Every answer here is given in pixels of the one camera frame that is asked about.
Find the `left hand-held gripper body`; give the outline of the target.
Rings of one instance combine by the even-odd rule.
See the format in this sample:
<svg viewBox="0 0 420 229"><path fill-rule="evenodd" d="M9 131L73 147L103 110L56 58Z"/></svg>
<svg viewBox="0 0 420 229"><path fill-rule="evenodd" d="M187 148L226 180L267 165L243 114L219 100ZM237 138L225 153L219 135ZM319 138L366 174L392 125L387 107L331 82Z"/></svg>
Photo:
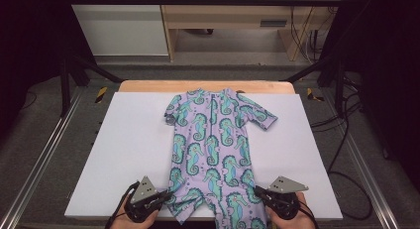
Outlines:
<svg viewBox="0 0 420 229"><path fill-rule="evenodd" d="M154 212L154 210L147 209L146 205L153 199L159 198L160 192L147 176L144 176L141 181L137 181L124 206L127 216L133 222L144 222Z"/></svg>

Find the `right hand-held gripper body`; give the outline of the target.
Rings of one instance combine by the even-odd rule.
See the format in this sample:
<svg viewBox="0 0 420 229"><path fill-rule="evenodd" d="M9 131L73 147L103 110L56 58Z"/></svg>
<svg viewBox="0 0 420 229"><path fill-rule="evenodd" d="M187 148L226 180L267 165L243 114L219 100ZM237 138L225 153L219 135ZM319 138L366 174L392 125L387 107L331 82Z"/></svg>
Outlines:
<svg viewBox="0 0 420 229"><path fill-rule="evenodd" d="M279 176L266 189L271 199L271 208L281 219L293 219L300 209L297 192L308 190L305 184L285 176Z"/></svg>

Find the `purple seahorse print baby swimsuit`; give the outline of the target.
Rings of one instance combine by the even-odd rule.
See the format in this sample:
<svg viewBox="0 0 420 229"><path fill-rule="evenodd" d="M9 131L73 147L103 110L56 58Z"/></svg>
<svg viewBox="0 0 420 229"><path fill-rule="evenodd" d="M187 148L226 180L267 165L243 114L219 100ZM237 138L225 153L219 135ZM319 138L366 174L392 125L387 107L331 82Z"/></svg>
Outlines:
<svg viewBox="0 0 420 229"><path fill-rule="evenodd" d="M184 223L206 205L217 229L266 229L246 124L266 130L277 117L230 88L198 88L175 95L164 118L173 127L166 206L174 218Z"/></svg>

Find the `person's left hand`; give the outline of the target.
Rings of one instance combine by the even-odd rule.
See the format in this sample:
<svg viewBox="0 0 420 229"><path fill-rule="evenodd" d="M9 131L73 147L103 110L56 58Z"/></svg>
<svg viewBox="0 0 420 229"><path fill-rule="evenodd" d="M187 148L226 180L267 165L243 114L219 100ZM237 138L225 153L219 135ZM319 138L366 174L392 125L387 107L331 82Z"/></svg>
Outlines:
<svg viewBox="0 0 420 229"><path fill-rule="evenodd" d="M117 217L112 221L110 229L149 229L155 223L158 217L158 211L155 210L142 223L133 222L126 214L124 207L118 210Z"/></svg>

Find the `person's right hand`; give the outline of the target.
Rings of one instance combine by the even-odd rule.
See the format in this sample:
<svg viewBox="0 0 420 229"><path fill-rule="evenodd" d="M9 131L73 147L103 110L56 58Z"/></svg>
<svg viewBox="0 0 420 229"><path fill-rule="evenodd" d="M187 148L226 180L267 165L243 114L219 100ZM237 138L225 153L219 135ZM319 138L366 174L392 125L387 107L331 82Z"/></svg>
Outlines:
<svg viewBox="0 0 420 229"><path fill-rule="evenodd" d="M265 211L270 221L274 223L278 229L317 229L311 218L301 211L290 220L281 219L268 206L265 208Z"/></svg>

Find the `white board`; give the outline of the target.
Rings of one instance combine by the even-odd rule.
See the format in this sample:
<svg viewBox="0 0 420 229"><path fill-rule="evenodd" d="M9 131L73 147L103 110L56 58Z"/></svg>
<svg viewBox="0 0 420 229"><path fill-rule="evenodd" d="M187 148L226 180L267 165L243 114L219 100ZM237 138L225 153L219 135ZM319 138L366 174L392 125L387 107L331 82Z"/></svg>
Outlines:
<svg viewBox="0 0 420 229"><path fill-rule="evenodd" d="M278 117L266 131L246 125L256 184L269 186L285 176L309 187L306 201L318 220L341 220L300 97L297 94L249 93L248 98ZM173 128L163 112L170 93L114 94L93 148L64 215L106 219L128 186L145 175L162 190L168 186Z"/></svg>

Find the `yellow black tape strip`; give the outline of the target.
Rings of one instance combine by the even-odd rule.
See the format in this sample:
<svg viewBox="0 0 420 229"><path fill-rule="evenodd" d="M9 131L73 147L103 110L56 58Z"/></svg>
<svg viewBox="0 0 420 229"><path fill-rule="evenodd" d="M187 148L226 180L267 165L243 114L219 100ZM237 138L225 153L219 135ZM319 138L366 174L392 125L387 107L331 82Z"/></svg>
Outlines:
<svg viewBox="0 0 420 229"><path fill-rule="evenodd" d="M97 93L97 96L96 96L96 98L95 98L95 103L100 103L100 102L102 101L102 99L103 99L103 97L104 97L104 95L105 95L105 93L106 93L106 91L107 91L107 88L108 88L108 87L103 86L103 87L101 87L101 88L99 89L99 91L98 91L98 93Z"/></svg>
<svg viewBox="0 0 420 229"><path fill-rule="evenodd" d="M322 96L315 96L314 93L313 93L312 88L307 88L307 99L308 100L318 101L318 102L325 101L324 97L322 97Z"/></svg>

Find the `wooden table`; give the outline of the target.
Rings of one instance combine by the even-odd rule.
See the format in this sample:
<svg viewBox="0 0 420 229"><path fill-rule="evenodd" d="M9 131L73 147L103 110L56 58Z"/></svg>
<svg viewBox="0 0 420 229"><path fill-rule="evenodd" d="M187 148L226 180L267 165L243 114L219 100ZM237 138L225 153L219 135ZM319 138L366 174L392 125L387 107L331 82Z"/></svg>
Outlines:
<svg viewBox="0 0 420 229"><path fill-rule="evenodd" d="M227 87L245 93L295 93L290 82L267 80L125 80L121 83L119 91L184 92L197 88L217 91Z"/></svg>

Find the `black curtain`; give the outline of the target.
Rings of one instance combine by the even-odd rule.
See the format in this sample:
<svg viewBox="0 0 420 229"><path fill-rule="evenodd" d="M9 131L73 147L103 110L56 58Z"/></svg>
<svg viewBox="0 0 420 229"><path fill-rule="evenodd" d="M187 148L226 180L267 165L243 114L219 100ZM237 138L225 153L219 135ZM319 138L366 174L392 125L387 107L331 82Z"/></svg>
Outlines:
<svg viewBox="0 0 420 229"><path fill-rule="evenodd" d="M63 60L77 84L88 83L74 55L95 62L69 4L0 0L0 138L12 128L29 88L60 75Z"/></svg>
<svg viewBox="0 0 420 229"><path fill-rule="evenodd" d="M420 0L346 1L322 55L361 75L374 127L420 192Z"/></svg>

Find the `white cabinet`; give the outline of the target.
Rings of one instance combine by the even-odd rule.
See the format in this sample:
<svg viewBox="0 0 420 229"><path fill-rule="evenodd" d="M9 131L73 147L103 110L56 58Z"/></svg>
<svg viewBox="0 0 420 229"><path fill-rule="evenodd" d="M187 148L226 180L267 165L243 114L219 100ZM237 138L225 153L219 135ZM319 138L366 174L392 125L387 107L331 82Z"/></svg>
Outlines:
<svg viewBox="0 0 420 229"><path fill-rule="evenodd" d="M96 57L167 56L159 5L73 5Z"/></svg>

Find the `light wooden desk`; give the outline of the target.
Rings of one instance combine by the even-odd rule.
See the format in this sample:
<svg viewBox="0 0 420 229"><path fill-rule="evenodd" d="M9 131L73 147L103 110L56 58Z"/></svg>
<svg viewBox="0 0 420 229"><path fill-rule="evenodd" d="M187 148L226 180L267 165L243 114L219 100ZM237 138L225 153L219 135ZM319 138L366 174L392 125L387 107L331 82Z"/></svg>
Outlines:
<svg viewBox="0 0 420 229"><path fill-rule="evenodd" d="M295 61L309 44L311 31L327 31L336 7L163 5L165 27L181 29L272 29L288 58Z"/></svg>

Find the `aluminium rail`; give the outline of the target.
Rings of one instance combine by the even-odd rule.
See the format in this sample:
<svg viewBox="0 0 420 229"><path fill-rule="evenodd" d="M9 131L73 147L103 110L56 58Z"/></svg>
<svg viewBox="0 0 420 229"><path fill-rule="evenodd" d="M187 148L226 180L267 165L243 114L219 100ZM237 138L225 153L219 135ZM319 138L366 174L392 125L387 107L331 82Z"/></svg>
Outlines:
<svg viewBox="0 0 420 229"><path fill-rule="evenodd" d="M344 114L343 122L336 120L338 123L339 132L343 136L340 147L337 150L336 157L341 152L342 147L346 146L350 155L350 159L354 164L356 172L360 178L364 190L367 193L368 198L370 199L372 209L374 210L382 229L400 229L400 226L398 225L396 218L382 193L382 190L380 189L372 171L370 170L367 162L361 154L356 141L350 133L347 120L348 118L346 114Z"/></svg>
<svg viewBox="0 0 420 229"><path fill-rule="evenodd" d="M49 136L41 154L32 167L31 172L26 178L25 183L19 190L13 203L0 220L0 229L15 229L22 217L29 201L31 200L43 174L50 163L53 154L60 143L65 130L72 119L72 116L80 102L80 99L85 92L85 87L76 87L70 98L70 104L67 112L59 118L55 127Z"/></svg>

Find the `black metal frame strut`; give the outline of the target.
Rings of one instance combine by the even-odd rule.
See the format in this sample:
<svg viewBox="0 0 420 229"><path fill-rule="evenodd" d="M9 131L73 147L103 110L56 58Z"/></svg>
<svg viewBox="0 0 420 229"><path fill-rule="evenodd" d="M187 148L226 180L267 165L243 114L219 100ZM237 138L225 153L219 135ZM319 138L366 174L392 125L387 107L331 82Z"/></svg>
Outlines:
<svg viewBox="0 0 420 229"><path fill-rule="evenodd" d="M66 66L68 63L76 63L81 66L81 69L67 69ZM115 83L122 83L124 81L123 78L120 78L98 66L96 62L88 61L80 56L63 57L59 64L61 86L61 117L64 117L70 109L69 78L72 77L77 86L86 86L90 81L90 78L85 72L87 69L93 70L97 74Z"/></svg>
<svg viewBox="0 0 420 229"><path fill-rule="evenodd" d="M317 83L320 87L329 87L335 83L334 109L340 118L344 117L344 62L339 57L327 56L318 60L316 63L304 68L303 70L289 76L286 82L294 83L304 76L320 71Z"/></svg>

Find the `black horizontal frame bar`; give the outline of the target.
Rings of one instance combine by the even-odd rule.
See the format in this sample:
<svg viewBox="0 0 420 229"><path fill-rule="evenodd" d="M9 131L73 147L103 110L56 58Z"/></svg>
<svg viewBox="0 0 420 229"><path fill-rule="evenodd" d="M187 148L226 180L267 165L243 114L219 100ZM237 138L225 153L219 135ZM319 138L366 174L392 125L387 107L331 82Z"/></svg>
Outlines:
<svg viewBox="0 0 420 229"><path fill-rule="evenodd" d="M206 5L339 7L342 0L64 0L74 5Z"/></svg>

